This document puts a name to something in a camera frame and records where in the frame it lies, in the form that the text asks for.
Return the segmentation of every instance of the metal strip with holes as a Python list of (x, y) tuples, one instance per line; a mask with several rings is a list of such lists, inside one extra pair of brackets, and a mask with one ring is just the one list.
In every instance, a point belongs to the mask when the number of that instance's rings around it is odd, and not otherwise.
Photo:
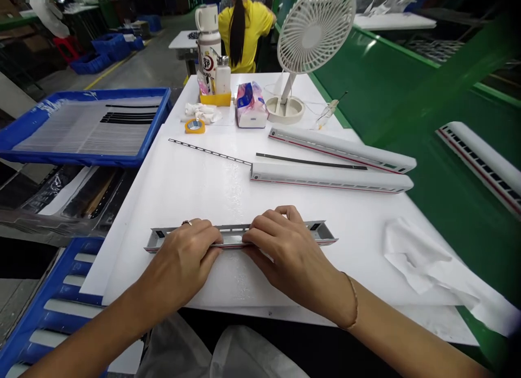
[(193, 148), (195, 150), (202, 151), (203, 153), (212, 154), (212, 155), (215, 155), (215, 156), (218, 156), (218, 157), (221, 157), (221, 158), (229, 159), (230, 161), (235, 161), (235, 162), (238, 162), (238, 163), (242, 163), (244, 165), (251, 166), (251, 162), (247, 162), (247, 161), (244, 161), (242, 159), (235, 158), (235, 157), (230, 157), (229, 155), (221, 154), (221, 153), (218, 153), (218, 152), (215, 152), (215, 151), (211, 151), (211, 150), (205, 149), (203, 147), (194, 146), (193, 144), (190, 144), (190, 143), (184, 143), (184, 142), (178, 141), (176, 139), (169, 139), (168, 141), (169, 142), (173, 142), (173, 143), (177, 143), (177, 144), (181, 144), (183, 146), (190, 147), (190, 148)]

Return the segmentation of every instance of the white cloth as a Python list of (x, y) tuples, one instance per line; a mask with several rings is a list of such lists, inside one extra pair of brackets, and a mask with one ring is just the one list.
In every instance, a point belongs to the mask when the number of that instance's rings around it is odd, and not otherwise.
[(221, 112), (215, 105), (206, 104), (189, 104), (185, 105), (185, 116), (181, 118), (182, 122), (187, 122), (193, 118), (204, 121), (205, 124), (212, 124), (223, 118)]
[(48, 0), (29, 0), (29, 4), (42, 24), (53, 35), (64, 39), (71, 34), (69, 28), (60, 21), (63, 18), (63, 13), (53, 3)]
[(393, 219), (385, 225), (384, 256), (418, 294), (435, 285), (447, 288), (489, 329), (503, 336), (516, 330), (521, 312), (406, 219)]
[(212, 354), (175, 313), (155, 326), (135, 378), (309, 378), (290, 358), (246, 326), (229, 326)]

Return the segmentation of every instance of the white thermos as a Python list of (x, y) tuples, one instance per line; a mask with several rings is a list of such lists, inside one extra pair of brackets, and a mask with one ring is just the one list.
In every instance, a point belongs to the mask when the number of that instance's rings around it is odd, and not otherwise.
[(201, 5), (195, 10), (195, 25), (200, 32), (219, 30), (217, 5)]
[(215, 94), (231, 93), (230, 80), (232, 79), (232, 69), (228, 65), (230, 58), (226, 55), (217, 58), (217, 76), (215, 80)]
[(208, 94), (214, 95), (217, 57), (221, 55), (221, 35), (219, 31), (199, 33), (197, 45), (199, 51), (199, 71), (205, 77)]

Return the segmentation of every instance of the fan base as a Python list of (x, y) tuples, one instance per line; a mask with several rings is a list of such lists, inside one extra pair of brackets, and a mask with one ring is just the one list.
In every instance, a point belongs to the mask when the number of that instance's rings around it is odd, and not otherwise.
[(295, 124), (300, 121), (306, 106), (295, 97), (288, 97), (286, 104), (280, 103), (280, 97), (272, 97), (266, 101), (266, 107), (270, 115), (268, 120), (272, 123)]

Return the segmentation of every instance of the glue bottle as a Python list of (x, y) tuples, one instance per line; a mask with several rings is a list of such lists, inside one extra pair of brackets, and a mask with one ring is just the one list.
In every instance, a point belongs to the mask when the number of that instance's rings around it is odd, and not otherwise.
[(317, 121), (315, 123), (316, 130), (321, 130), (324, 127), (324, 125), (326, 125), (328, 123), (329, 118), (333, 115), (333, 113), (335, 113), (337, 105), (338, 105), (338, 100), (333, 100), (327, 105), (327, 107), (324, 108), (324, 110), (322, 111), (322, 114), (320, 115), (320, 117), (317, 119)]
[(232, 69), (228, 65), (230, 58), (223, 55), (217, 57), (217, 70), (215, 73), (215, 94), (231, 93), (230, 80)]

